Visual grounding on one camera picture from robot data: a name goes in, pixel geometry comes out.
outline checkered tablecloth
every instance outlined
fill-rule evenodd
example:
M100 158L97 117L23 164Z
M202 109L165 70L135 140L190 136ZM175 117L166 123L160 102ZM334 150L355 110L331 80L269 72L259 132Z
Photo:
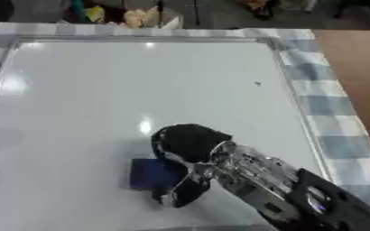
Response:
M114 25L0 23L0 63L7 48L23 37L65 36L84 40L114 36L262 38L276 44L330 180L370 204L370 140L310 30L234 31L127 30Z

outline wooden table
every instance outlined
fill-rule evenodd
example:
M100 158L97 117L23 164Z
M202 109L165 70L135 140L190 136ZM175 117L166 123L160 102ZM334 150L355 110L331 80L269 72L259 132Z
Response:
M314 33L370 134L370 32L314 31Z

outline white table surface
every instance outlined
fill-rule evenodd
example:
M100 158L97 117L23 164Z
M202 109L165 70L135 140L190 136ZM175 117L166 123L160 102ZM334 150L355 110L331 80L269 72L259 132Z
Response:
M319 173L265 44L23 43L0 72L0 230L263 223L219 186L181 209L128 189L130 160L152 156L150 135L179 123Z

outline floor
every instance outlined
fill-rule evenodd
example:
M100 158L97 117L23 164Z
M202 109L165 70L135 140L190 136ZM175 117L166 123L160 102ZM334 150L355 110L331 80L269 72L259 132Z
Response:
M15 14L11 21L21 23L49 22L60 19L60 1L66 0L14 0ZM121 5L122 0L95 0L108 5ZM338 0L319 0L312 13L276 11L270 21L255 19L252 13L236 0L198 0L201 25L195 24L192 0L166 0L166 6L184 15L185 28L228 29L245 27L311 28L370 30L370 11L363 7L347 10L343 19L334 19ZM153 0L125 0L128 8L149 8Z

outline yellow object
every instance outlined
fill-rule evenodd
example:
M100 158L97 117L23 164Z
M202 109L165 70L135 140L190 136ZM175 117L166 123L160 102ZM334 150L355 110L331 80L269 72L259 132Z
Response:
M101 6L86 9L86 16L91 22L103 23L105 20L105 10Z
M142 10L126 11L124 18L130 28L141 28L146 15L147 13Z

